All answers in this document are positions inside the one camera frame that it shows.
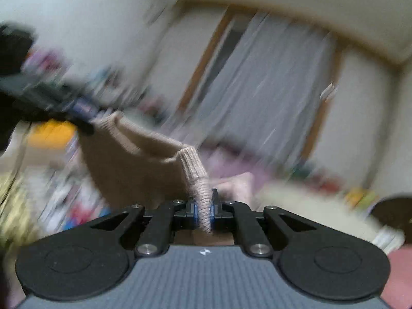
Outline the pink knit sweater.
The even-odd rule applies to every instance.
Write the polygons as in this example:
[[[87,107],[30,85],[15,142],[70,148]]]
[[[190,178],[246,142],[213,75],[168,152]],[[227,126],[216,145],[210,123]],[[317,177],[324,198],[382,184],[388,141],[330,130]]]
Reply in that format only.
[[[140,127],[115,112],[78,132],[82,159],[91,180],[112,209],[141,204],[155,209],[166,201],[194,199],[198,224],[212,231],[212,191],[222,199],[255,207],[253,174],[210,179],[197,148]]]

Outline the grey spotted curtain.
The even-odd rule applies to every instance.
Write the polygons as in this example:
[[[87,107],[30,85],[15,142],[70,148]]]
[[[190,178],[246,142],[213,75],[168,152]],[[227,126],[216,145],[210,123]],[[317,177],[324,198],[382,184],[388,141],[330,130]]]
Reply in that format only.
[[[194,122],[207,138],[293,167],[330,85],[335,46],[322,29],[256,13],[196,106]]]

